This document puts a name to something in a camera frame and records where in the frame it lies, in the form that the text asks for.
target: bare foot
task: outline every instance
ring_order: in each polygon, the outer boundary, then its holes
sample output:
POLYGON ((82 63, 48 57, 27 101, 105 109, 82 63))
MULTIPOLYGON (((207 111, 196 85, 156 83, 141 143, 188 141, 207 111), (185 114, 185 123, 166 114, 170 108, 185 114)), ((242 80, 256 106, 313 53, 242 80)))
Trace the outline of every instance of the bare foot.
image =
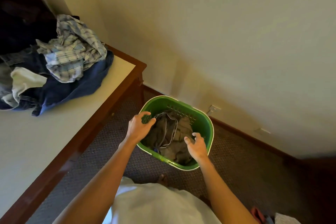
POLYGON ((168 178, 165 175, 160 175, 156 183, 161 184, 162 186, 168 187, 168 178))

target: brown carpet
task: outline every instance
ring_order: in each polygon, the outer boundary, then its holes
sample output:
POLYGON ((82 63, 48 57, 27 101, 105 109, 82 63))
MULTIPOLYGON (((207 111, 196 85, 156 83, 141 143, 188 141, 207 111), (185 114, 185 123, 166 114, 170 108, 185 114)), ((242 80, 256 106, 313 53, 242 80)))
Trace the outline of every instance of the brown carpet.
MULTIPOLYGON (((145 92, 146 99, 151 97, 151 93, 145 92)), ((136 114, 136 110, 132 99, 125 100, 27 223, 53 222, 112 156, 126 134, 128 120, 136 114)), ((295 217, 302 224, 313 222, 306 197, 301 191, 298 168, 285 166, 275 154, 218 126, 215 126, 210 158, 221 177, 248 209, 257 206, 264 214, 274 216, 278 212, 295 217)), ((137 147, 125 176, 136 183, 148 183, 155 182, 162 173, 168 175, 170 186, 185 189, 197 197, 207 196, 200 169, 178 170, 137 147)))

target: wall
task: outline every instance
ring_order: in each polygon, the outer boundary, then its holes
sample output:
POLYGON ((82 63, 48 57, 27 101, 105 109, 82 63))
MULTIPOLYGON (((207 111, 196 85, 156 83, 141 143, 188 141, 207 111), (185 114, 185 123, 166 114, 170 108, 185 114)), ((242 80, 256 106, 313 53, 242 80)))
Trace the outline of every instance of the wall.
POLYGON ((293 156, 336 153, 334 0, 65 1, 99 10, 98 35, 154 89, 293 156))

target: blue checkered shirt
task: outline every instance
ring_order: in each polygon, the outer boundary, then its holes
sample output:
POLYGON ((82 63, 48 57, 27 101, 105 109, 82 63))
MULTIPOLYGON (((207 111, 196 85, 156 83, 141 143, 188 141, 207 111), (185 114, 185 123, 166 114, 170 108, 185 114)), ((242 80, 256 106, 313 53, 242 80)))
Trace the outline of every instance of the blue checkered shirt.
POLYGON ((36 43, 47 69, 59 82, 79 80, 83 71, 106 57, 107 50, 96 34, 70 15, 57 16, 57 35, 47 44, 38 39, 36 43))

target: green laundry basket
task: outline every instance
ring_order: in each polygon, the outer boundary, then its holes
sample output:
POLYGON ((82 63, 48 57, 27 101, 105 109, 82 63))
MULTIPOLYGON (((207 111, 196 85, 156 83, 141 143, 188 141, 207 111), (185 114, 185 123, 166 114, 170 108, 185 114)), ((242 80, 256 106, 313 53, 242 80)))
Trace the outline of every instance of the green laundry basket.
MULTIPOLYGON (((169 96, 157 96, 153 97, 141 109, 140 112, 149 111, 151 115, 145 115, 142 118, 142 122, 146 124, 152 117, 156 114, 164 112, 166 110, 173 110, 181 117, 188 116, 190 119, 191 127, 194 132, 198 132, 204 138, 205 145, 207 146, 208 154, 213 141, 213 124, 209 117, 202 111, 187 105, 181 101, 178 101, 175 98, 169 96)), ((138 147, 152 155, 153 157, 166 162, 167 164, 176 167, 183 171, 195 170, 199 167, 198 163, 193 159, 186 166, 180 165, 170 159, 165 158, 161 154, 149 149, 144 146, 141 142, 138 143, 138 147)))

